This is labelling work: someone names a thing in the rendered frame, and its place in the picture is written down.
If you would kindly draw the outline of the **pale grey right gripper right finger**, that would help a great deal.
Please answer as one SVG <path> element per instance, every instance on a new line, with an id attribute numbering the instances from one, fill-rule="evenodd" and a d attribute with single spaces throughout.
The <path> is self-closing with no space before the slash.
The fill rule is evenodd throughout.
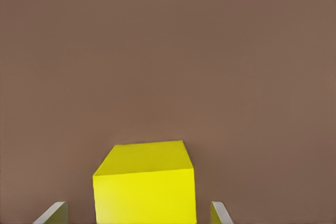
<path id="1" fill-rule="evenodd" d="M 220 201 L 211 202 L 211 224 L 234 224 L 224 204 Z"/>

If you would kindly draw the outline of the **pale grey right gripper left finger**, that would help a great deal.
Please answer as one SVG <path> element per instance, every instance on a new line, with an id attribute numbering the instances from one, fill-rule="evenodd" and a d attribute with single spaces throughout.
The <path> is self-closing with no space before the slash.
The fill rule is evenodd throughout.
<path id="1" fill-rule="evenodd" d="M 68 203 L 55 202 L 32 224 L 68 224 Z"/>

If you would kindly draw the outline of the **yellow cube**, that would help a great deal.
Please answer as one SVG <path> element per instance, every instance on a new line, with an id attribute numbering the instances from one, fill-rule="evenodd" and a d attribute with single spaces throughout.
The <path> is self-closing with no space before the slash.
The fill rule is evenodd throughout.
<path id="1" fill-rule="evenodd" d="M 97 224 L 197 224 L 184 142 L 115 145 L 92 177 Z"/>

